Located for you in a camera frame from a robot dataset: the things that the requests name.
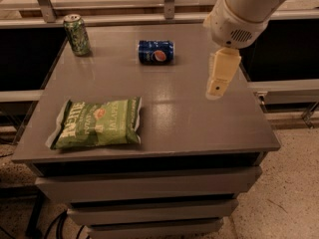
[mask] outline green soda can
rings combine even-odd
[[[83,56],[91,51],[86,26],[79,14],[70,14],[64,17],[63,26],[72,51],[77,56]]]

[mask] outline soda can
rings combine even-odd
[[[167,64],[173,60],[173,52],[171,41],[139,41],[139,59],[142,64]]]
[[[79,14],[70,14],[64,17],[63,26],[73,53],[83,56],[91,51],[90,41],[86,26]]]

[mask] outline countertop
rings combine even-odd
[[[217,49],[201,24],[87,28],[93,53],[67,44],[12,157],[14,162],[241,153],[277,150],[277,137],[238,70],[226,94],[205,97],[209,53]],[[167,66],[139,62],[139,40],[171,40]],[[143,99],[142,143],[51,150],[45,145],[63,103]]]

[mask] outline pepsi logo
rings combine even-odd
[[[161,50],[154,51],[153,57],[159,62],[164,62],[166,60],[166,54]]]

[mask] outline green chip bag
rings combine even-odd
[[[67,101],[57,117],[57,128],[46,145],[52,149],[141,143],[141,98],[105,104]]]

